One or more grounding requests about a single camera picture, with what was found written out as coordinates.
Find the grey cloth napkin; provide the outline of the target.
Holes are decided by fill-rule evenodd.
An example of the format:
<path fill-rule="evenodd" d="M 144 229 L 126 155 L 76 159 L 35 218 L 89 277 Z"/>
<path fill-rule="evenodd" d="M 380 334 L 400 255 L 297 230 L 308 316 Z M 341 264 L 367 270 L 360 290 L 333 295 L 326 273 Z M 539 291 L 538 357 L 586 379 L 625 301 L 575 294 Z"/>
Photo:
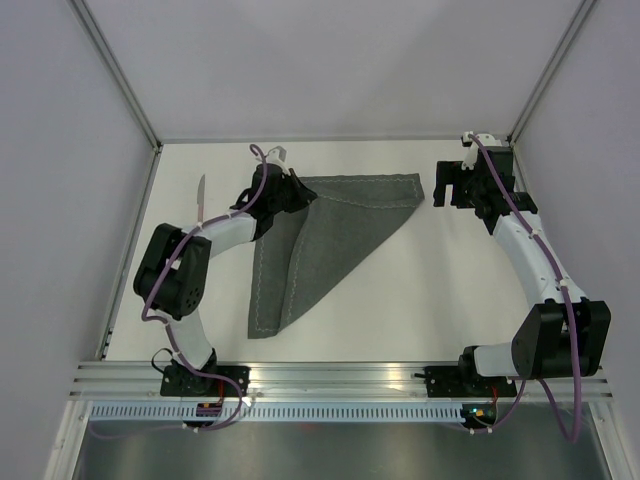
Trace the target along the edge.
<path fill-rule="evenodd" d="M 419 174 L 303 178 L 317 198 L 255 243 L 247 336 L 299 320 L 402 227 L 425 199 Z"/>

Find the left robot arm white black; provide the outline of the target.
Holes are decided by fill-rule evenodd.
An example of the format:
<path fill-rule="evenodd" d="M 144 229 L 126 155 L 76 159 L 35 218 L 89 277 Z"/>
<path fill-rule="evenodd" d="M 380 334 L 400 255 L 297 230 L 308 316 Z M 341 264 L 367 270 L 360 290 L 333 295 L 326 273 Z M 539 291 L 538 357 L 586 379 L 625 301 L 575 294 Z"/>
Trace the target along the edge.
<path fill-rule="evenodd" d="M 133 290 L 143 300 L 141 320 L 163 325 L 174 358 L 186 368 L 183 383 L 195 395 L 209 395 L 218 384 L 216 352 L 199 314 L 210 261 L 257 241 L 276 215 L 296 213 L 316 199 L 292 169 L 267 163 L 255 169 L 226 213 L 188 228 L 162 223 L 153 231 Z"/>

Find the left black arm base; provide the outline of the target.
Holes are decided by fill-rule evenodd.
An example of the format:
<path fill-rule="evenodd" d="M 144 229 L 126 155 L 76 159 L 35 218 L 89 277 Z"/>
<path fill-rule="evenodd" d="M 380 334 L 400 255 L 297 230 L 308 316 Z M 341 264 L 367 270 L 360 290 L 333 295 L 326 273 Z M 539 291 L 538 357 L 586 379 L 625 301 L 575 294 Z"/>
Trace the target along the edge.
<path fill-rule="evenodd" d="M 247 392 L 250 368 L 245 365 L 219 365 L 217 375 L 233 380 L 242 395 Z M 190 373 L 180 364 L 171 364 L 164 369 L 160 387 L 161 397 L 237 397 L 236 389 L 226 381 L 204 378 Z"/>

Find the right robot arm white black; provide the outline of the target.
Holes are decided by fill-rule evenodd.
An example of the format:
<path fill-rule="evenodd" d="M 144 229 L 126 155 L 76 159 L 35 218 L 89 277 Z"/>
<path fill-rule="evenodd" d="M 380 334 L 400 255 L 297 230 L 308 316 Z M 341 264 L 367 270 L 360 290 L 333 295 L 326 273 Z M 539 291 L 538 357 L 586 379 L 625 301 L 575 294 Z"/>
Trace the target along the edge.
<path fill-rule="evenodd" d="M 493 377 L 570 378 L 575 370 L 594 375 L 611 323 L 609 307 L 589 299 L 556 259 L 533 198 L 514 189 L 512 151 L 493 146 L 470 152 L 473 167 L 437 163 L 434 204 L 443 206 L 450 193 L 452 206 L 474 211 L 511 262 L 530 311 L 511 341 L 464 350 L 456 371 L 459 388 L 478 395 Z"/>

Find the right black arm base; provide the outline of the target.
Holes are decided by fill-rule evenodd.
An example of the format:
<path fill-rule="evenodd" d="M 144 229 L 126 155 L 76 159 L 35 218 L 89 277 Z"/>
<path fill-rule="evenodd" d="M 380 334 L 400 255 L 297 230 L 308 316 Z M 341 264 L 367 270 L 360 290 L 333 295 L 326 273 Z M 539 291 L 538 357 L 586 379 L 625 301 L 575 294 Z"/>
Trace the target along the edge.
<path fill-rule="evenodd" d="M 431 399 L 515 398 L 517 389 L 505 377 L 482 377 L 463 373 L 454 366 L 427 366 L 413 375 L 420 379 Z"/>

